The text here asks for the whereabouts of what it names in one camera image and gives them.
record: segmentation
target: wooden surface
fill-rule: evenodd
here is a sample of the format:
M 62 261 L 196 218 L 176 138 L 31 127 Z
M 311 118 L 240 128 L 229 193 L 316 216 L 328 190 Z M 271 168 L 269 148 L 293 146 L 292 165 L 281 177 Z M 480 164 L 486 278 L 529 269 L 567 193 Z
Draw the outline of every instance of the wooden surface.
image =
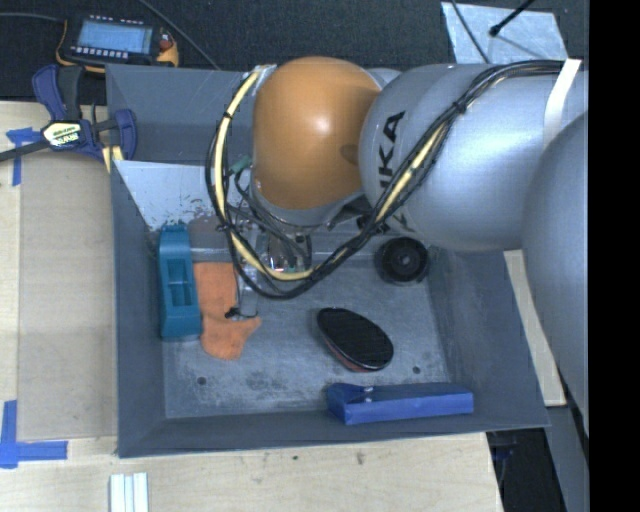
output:
M 4 138 L 7 129 L 39 127 L 46 119 L 46 112 L 37 104 L 0 102 L 0 150 L 10 147 Z M 32 158 L 32 164 L 45 166 L 48 162 L 44 154 Z M 85 165 L 81 160 L 73 162 L 76 167 Z M 10 164 L 0 164 L 0 400 L 18 396 L 19 378 L 20 189 L 11 186 L 11 169 Z M 532 346 L 532 353 L 545 401 L 548 405 L 562 403 L 553 359 L 548 347 L 539 346 L 544 336 L 540 338 L 541 331 L 535 334 L 537 318 L 531 320 L 521 254 L 507 254 L 507 262 L 530 343 L 538 343 Z M 64 320 L 64 312 L 59 316 Z M 84 373 L 89 381 L 95 379 L 95 372 L 74 364 L 75 371 Z M 46 362 L 42 364 L 42 371 L 45 369 Z M 36 380 L 21 378 L 21 385 L 42 386 Z M 45 393 L 44 398 L 55 398 L 58 392 Z M 37 407 L 35 411 L 46 424 L 47 411 Z M 93 421 L 96 414 L 87 416 Z M 113 455 L 115 449 L 113 436 L 75 439 L 70 441 L 67 461 L 21 463 L 14 471 L 0 470 L 0 511 L 106 511 L 109 476 L 135 472 L 149 475 L 152 512 L 502 510 L 484 434 L 136 460 L 118 459 Z
M 146 472 L 150 512 L 502 510 L 483 435 L 118 460 L 113 438 L 0 472 L 2 511 L 106 511 L 109 476 Z

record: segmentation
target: blue handle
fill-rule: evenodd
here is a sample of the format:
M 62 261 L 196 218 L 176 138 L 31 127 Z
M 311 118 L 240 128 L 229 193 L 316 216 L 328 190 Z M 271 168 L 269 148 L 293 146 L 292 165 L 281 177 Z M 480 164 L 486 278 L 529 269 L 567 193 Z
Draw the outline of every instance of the blue handle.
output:
M 58 65 L 50 64 L 38 70 L 31 79 L 33 92 L 39 103 L 49 111 L 51 120 L 62 121 L 67 117 L 67 109 L 58 88 Z

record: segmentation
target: bin floor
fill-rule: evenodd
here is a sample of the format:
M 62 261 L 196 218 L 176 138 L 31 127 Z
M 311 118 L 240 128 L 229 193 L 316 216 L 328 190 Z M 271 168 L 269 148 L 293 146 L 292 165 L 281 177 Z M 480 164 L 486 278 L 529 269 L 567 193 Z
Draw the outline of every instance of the bin floor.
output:
M 324 307 L 342 307 L 378 324 L 394 345 L 381 371 L 355 373 L 330 353 L 315 325 Z M 324 409 L 334 382 L 363 386 L 448 381 L 426 280 L 385 283 L 373 262 L 343 266 L 290 301 L 260 298 L 262 325 L 237 361 L 204 352 L 199 341 L 163 343 L 169 418 Z

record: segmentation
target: yellow cable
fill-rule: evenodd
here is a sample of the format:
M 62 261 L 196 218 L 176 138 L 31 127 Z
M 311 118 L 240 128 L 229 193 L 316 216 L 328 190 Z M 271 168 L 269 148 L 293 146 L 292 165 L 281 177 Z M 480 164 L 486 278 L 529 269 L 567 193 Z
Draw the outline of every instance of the yellow cable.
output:
M 216 145 L 214 148 L 213 170 L 214 170 L 214 176 L 215 176 L 215 187 L 216 187 L 215 193 L 216 193 L 216 202 L 218 203 L 218 211 L 220 212 L 220 214 L 223 217 L 223 220 L 225 221 L 227 220 L 227 218 L 225 215 L 225 208 L 224 208 L 226 198 L 224 196 L 224 187 L 223 187 L 224 176 L 223 176 L 223 170 L 222 170 L 222 167 L 223 167 L 222 155 L 224 154 L 223 150 L 224 150 L 224 145 L 226 141 L 226 135 L 229 129 L 229 125 L 231 124 L 231 119 L 235 114 L 235 111 L 238 109 L 238 106 L 240 105 L 240 102 L 242 101 L 244 96 L 249 92 L 249 89 L 251 89 L 253 84 L 256 82 L 256 80 L 260 76 L 262 69 L 264 68 L 257 68 L 256 70 L 254 70 L 249 75 L 249 77 L 243 82 L 242 86 L 240 87 L 240 89 L 238 89 L 238 92 L 236 92 L 233 99 L 231 100 L 231 103 L 229 104 L 229 107 L 225 112 L 225 116 L 223 117 L 218 127 L 218 134 L 216 136 Z M 428 156 L 429 151 L 431 151 L 431 148 L 433 147 L 433 145 L 436 142 L 439 142 L 441 140 L 443 133 L 444 133 L 443 126 L 438 127 L 435 133 L 424 144 L 420 152 L 414 157 L 414 159 L 411 161 L 411 164 L 409 165 L 409 168 L 404 172 L 403 176 L 393 187 L 391 194 L 385 201 L 380 213 L 376 217 L 376 222 L 384 217 L 385 213 L 389 210 L 393 202 L 397 199 L 400 192 L 402 192 L 402 190 L 407 186 L 407 184 L 411 180 L 411 177 L 413 176 L 413 172 L 422 165 L 425 158 Z M 303 272 L 278 272 L 277 270 L 274 270 L 272 268 L 262 265 L 260 261 L 258 261 L 253 256 L 253 254 L 251 254 L 251 252 L 246 249 L 244 244 L 241 242 L 241 240 L 237 237 L 235 233 L 231 233 L 231 239 L 233 241 L 234 247 L 236 248 L 238 253 L 247 261 L 247 263 L 249 263 L 252 267 L 256 268 L 263 274 L 266 272 L 270 277 L 278 281 L 299 281 L 301 279 L 305 279 L 309 277 L 315 270 L 315 268 L 313 268 L 313 269 L 305 270 Z M 335 257 L 334 261 L 340 260 L 346 254 L 346 252 L 347 252 L 346 249 L 342 250 Z
M 218 134 L 216 138 L 215 152 L 214 152 L 214 175 L 215 175 L 215 186 L 216 186 L 216 201 L 218 203 L 218 210 L 220 211 L 224 220 L 225 216 L 225 196 L 224 196 L 224 188 L 222 185 L 223 182 L 223 171 L 222 171 L 222 155 L 224 150 L 224 144 L 226 140 L 227 130 L 229 129 L 229 125 L 231 124 L 231 118 L 235 114 L 235 111 L 238 109 L 240 102 L 244 98 L 244 96 L 249 92 L 249 89 L 253 86 L 255 81 L 258 79 L 263 68 L 258 68 L 253 71 L 249 77 L 243 82 L 238 92 L 235 94 L 229 107 L 226 110 L 226 115 L 223 117 L 220 122 L 220 126 L 218 127 Z M 247 260 L 247 262 L 258 269 L 260 272 L 267 272 L 272 278 L 277 279 L 279 281 L 297 281 L 300 279 L 305 279 L 313 272 L 313 269 L 306 270 L 304 272 L 278 272 L 277 270 L 273 270 L 269 267 L 264 267 L 254 256 L 251 254 L 244 246 L 244 244 L 240 241 L 240 239 L 234 234 L 231 233 L 231 238 L 233 240 L 233 245 L 236 250 L 240 253 L 240 255 Z
M 439 141 L 439 139 L 441 138 L 441 134 L 443 133 L 442 130 L 443 130 L 443 126 L 440 125 L 438 129 L 434 132 L 434 134 L 429 138 L 429 140 L 425 142 L 424 146 L 422 146 L 422 149 L 418 152 L 418 154 L 414 157 L 414 159 L 411 161 L 411 164 L 409 164 L 409 167 L 404 172 L 404 174 L 400 177 L 398 182 L 393 187 L 391 194 L 389 194 L 389 197 L 387 197 L 387 200 L 384 202 L 384 205 L 382 206 L 380 213 L 378 213 L 378 216 L 376 217 L 376 222 L 378 222 L 384 217 L 385 213 L 387 213 L 391 205 L 398 198 L 398 195 L 400 195 L 400 192 L 402 192 L 404 188 L 407 186 L 407 184 L 409 183 L 409 180 L 411 180 L 413 176 L 413 172 L 422 165 L 425 158 L 427 158 L 429 151 L 431 151 L 431 148 L 433 147 L 433 145 L 436 143 L 436 141 Z

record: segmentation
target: cable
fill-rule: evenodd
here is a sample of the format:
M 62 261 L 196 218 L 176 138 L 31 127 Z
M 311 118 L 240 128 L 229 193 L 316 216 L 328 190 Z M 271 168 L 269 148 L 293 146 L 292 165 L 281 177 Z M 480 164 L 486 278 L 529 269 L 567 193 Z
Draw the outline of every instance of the cable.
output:
M 207 53 L 202 48 L 200 48 L 200 46 L 198 46 L 198 44 L 193 39 L 191 39 L 187 34 L 185 34 L 185 32 L 183 30 L 181 30 L 173 21 L 171 21 L 169 18 L 167 18 L 164 14 L 162 14 L 158 9 L 153 7 L 146 0 L 138 0 L 138 2 L 140 2 L 142 5 L 144 5 L 153 14 L 155 14 L 158 18 L 160 18 L 167 25 L 169 25 L 173 30 L 175 30 L 178 34 L 180 34 L 200 55 L 202 55 L 204 57 L 204 59 L 209 64 L 211 64 L 211 66 L 214 69 L 217 69 L 218 71 L 222 71 L 222 68 L 220 66 L 218 66 L 218 64 L 216 64 L 216 62 L 211 57 L 209 57 L 209 55 L 207 55 Z
M 256 68 L 241 82 L 219 122 L 218 130 L 209 146 L 205 164 L 208 191 L 221 222 L 220 229 L 226 234 L 231 259 L 238 275 L 256 293 L 271 299 L 290 299 L 309 290 L 362 249 L 375 234 L 380 232 L 385 221 L 401 208 L 413 192 L 424 183 L 444 147 L 444 142 L 454 122 L 466 112 L 479 96 L 502 80 L 515 76 L 559 73 L 562 65 L 562 61 L 524 61 L 493 66 L 477 75 L 458 100 L 447 107 L 427 127 L 422 137 L 398 166 L 389 185 L 373 206 L 371 215 L 363 223 L 360 232 L 337 247 L 323 262 L 302 272 L 278 272 L 266 266 L 239 229 L 230 221 L 230 205 L 226 200 L 228 176 L 225 175 L 224 165 L 226 136 L 240 102 L 256 83 L 262 69 L 264 69 Z M 269 231 L 273 229 L 273 225 L 268 228 Z M 240 257 L 261 273 L 264 282 L 272 291 L 263 289 L 247 275 L 240 262 Z M 281 283 L 284 288 L 276 286 L 276 282 Z M 291 288 L 290 285 L 294 282 L 297 284 Z
M 536 0 L 527 0 L 526 2 L 524 2 L 520 7 L 518 7 L 515 11 L 513 11 L 511 14 L 509 14 L 509 16 L 507 16 L 505 19 L 503 19 L 500 23 L 497 23 L 496 25 L 494 25 L 493 27 L 491 27 L 489 29 L 489 35 L 491 37 L 496 37 L 500 31 L 508 24 L 511 22 L 511 20 L 513 20 L 514 18 L 516 18 L 517 16 L 520 16 L 520 13 L 522 11 L 524 11 L 527 7 L 529 7 L 533 2 L 535 2 Z
M 485 61 L 485 63 L 487 63 L 487 64 L 491 64 L 491 61 L 489 60 L 489 57 L 487 57 L 487 54 L 484 53 L 484 50 L 480 46 L 480 43 L 478 43 L 478 40 L 473 35 L 473 32 L 471 32 L 471 29 L 469 28 L 469 25 L 467 25 L 467 22 L 464 19 L 464 16 L 462 16 L 462 13 L 460 12 L 460 9 L 458 8 L 458 2 L 456 2 L 456 0 L 451 0 L 451 5 L 453 6 L 453 9 L 456 11 L 456 14 L 458 15 L 458 18 L 460 19 L 460 23 L 462 23 L 462 26 L 464 27 L 464 29 L 466 30 L 467 34 L 469 35 L 469 38 L 471 39 L 471 42 L 473 43 L 473 46 L 475 46 L 476 49 L 480 52 L 480 56 L 482 57 L 482 60 Z
M 63 24 L 64 20 L 53 16 L 45 16 L 44 14 L 32 14 L 29 12 L 0 12 L 0 17 L 11 18 L 35 18 L 37 20 L 53 21 L 54 23 Z

